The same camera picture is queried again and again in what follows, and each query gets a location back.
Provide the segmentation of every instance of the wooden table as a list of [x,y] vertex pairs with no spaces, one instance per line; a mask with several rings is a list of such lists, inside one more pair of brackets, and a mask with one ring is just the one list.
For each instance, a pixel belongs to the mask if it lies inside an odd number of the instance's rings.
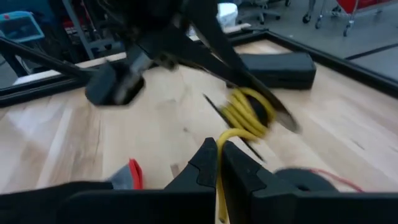
[[[288,50],[263,40],[239,52]],[[0,191],[34,189],[109,177],[129,157],[144,173],[144,187],[167,185],[206,137],[227,127],[204,99],[226,101],[222,81],[181,66],[145,73],[146,89],[132,106],[95,108],[79,89],[0,111]],[[317,65],[312,90],[274,90],[302,126],[301,134],[275,124],[253,144],[271,171],[316,167],[367,191],[398,189],[398,102]],[[251,157],[240,139],[232,139]],[[341,190],[346,187],[337,185]]]

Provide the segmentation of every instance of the red cable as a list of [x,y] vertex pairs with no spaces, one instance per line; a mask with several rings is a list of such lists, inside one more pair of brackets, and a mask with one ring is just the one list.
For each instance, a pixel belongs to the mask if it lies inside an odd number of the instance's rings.
[[309,171],[311,171],[313,173],[316,173],[316,174],[325,174],[325,175],[331,177],[333,180],[351,187],[352,189],[356,190],[357,192],[364,192],[364,190],[360,186],[352,183],[349,180],[346,180],[344,178],[338,177],[335,174],[332,174],[332,173],[330,173],[328,171],[325,171],[325,170],[322,170],[322,169],[309,169]]

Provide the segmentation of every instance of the chair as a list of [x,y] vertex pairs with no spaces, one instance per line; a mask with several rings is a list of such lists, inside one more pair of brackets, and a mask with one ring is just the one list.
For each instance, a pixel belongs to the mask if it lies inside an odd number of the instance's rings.
[[260,24],[264,24],[267,15],[275,16],[275,19],[279,20],[280,13],[269,10],[268,2],[269,0],[252,0],[251,6],[254,6],[254,9],[251,9],[248,13],[245,13],[244,15],[240,16],[238,24],[241,24],[243,20],[254,16],[257,16],[257,19],[260,21]]

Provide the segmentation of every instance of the white object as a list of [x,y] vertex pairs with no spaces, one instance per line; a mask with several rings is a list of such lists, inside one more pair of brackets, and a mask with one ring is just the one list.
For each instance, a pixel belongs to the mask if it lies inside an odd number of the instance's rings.
[[217,19],[222,28],[235,26],[238,16],[238,7],[233,3],[218,4]]

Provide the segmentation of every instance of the coiled yellow cable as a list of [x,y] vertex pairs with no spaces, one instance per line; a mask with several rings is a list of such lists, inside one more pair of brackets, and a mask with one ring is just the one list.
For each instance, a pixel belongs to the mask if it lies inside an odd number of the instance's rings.
[[218,218],[222,223],[228,221],[226,210],[226,202],[224,197],[223,183],[221,181],[221,153],[224,143],[231,137],[241,137],[249,141],[255,141],[257,138],[264,137],[268,128],[264,126],[255,111],[250,105],[247,96],[255,98],[264,107],[267,113],[267,123],[275,120],[276,112],[268,100],[260,93],[250,88],[234,89],[229,97],[227,106],[220,109],[220,112],[234,126],[221,134],[217,140],[218,149],[218,175],[217,175],[217,192],[218,192]]

